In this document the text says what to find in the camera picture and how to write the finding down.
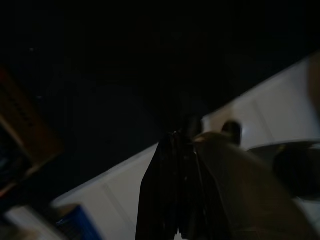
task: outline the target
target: dark wall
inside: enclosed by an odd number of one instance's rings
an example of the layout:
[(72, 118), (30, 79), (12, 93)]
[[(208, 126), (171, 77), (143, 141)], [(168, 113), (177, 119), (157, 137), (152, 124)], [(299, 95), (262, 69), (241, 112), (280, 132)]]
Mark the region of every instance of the dark wall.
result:
[(32, 0), (1, 9), (1, 62), (65, 143), (29, 180), (50, 199), (319, 45), (316, 14), (301, 0), (229, 1), (170, 16), (105, 4)]

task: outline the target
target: dark background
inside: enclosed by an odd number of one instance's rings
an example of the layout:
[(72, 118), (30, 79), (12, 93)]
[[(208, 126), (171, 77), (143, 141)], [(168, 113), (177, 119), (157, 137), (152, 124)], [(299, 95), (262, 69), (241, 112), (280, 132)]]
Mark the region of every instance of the dark background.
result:
[(2, 3), (1, 64), (66, 149), (28, 184), (58, 197), (157, 143), (186, 114), (213, 112), (313, 53), (316, 9), (302, 0), (174, 14), (104, 1)]

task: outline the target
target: black fabric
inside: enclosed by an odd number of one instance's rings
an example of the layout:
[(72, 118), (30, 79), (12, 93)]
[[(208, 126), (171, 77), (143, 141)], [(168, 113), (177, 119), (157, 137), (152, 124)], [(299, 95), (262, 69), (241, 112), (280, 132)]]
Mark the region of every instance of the black fabric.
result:
[(65, 153), (29, 180), (50, 199), (320, 43), (317, 8), (302, 0), (192, 4), (191, 14), (185, 6), (171, 16), (105, 4), (14, 0), (1, 7), (0, 61), (65, 144)]

